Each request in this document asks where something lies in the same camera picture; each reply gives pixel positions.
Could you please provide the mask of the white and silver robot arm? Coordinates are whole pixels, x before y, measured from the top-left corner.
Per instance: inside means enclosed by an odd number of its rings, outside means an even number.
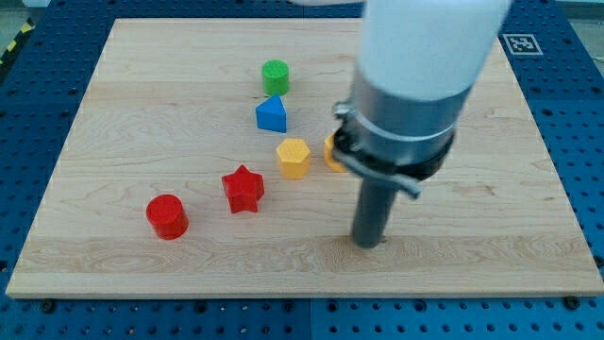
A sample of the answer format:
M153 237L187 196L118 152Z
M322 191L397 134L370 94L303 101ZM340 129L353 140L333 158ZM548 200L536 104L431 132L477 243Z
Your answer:
M408 166L441 158L511 0L364 0L333 156L350 166Z

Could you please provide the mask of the yellow block behind arm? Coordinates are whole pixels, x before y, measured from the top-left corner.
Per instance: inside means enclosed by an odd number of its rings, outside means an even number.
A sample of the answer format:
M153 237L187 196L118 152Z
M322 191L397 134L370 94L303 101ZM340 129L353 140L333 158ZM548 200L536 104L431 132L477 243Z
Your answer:
M332 133L324 140L324 162L332 171L336 173L345 173L347 168L333 156L334 145L334 133Z

